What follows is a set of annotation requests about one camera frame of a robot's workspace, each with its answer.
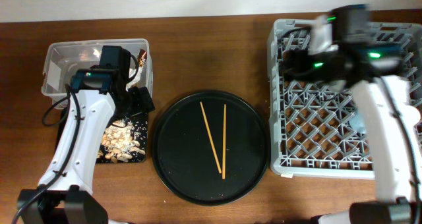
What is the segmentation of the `brown snack wrapper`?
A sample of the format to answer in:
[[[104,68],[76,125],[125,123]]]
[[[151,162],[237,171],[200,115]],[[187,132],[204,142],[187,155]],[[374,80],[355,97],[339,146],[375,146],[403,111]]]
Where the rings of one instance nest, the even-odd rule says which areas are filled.
[[[147,58],[148,58],[147,51],[140,49],[140,51],[138,52],[138,57],[137,57],[139,68],[142,68],[146,64]]]

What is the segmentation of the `blue cup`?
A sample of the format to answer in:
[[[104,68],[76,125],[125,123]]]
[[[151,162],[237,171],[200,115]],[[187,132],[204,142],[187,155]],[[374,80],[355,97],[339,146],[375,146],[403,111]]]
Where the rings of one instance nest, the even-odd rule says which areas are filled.
[[[349,120],[350,127],[360,134],[366,134],[364,120],[360,113],[356,112],[355,115]]]

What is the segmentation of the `wooden chopstick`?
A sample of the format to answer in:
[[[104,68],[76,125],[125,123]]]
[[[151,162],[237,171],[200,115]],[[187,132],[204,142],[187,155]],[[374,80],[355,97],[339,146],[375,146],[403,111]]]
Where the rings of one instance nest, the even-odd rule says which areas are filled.
[[[222,142],[222,179],[226,179],[226,128],[227,128],[227,105],[224,104],[224,121],[223,121],[223,142]]]
[[[214,156],[214,159],[215,159],[215,162],[216,162],[216,166],[217,166],[217,169],[218,169],[219,174],[222,174],[222,168],[221,168],[220,162],[218,160],[218,155],[216,153],[214,141],[213,141],[213,138],[212,138],[212,134],[210,132],[210,127],[209,127],[209,124],[208,124],[208,119],[207,119],[207,116],[206,116],[206,112],[204,110],[204,106],[203,106],[203,103],[201,101],[200,101],[200,108],[201,108],[201,111],[202,111],[202,116],[203,116],[203,119],[204,119],[204,124],[205,124],[205,127],[206,127],[206,131],[207,131],[207,134],[208,134],[208,139],[210,141],[210,145],[211,145],[211,148],[212,148],[212,153],[213,153],[213,156]]]

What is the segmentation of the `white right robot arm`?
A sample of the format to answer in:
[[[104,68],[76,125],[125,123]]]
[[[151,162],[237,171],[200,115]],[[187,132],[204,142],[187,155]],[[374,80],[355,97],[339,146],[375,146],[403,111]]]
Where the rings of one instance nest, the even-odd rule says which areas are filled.
[[[421,116],[409,103],[402,63],[395,43],[342,43],[317,54],[282,53],[283,69],[292,79],[345,81],[363,118],[373,161],[376,199],[313,217],[313,223],[421,222],[421,152],[413,130]]]

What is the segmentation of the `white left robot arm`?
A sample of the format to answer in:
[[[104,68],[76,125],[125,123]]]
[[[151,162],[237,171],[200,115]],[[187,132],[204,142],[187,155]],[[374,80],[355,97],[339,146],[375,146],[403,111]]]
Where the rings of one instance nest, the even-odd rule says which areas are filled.
[[[16,223],[111,223],[92,196],[97,159],[127,163],[146,151],[146,126],[133,122],[154,110],[148,89],[132,85],[133,69],[80,69],[66,86],[67,118],[55,155],[37,188],[22,190]]]

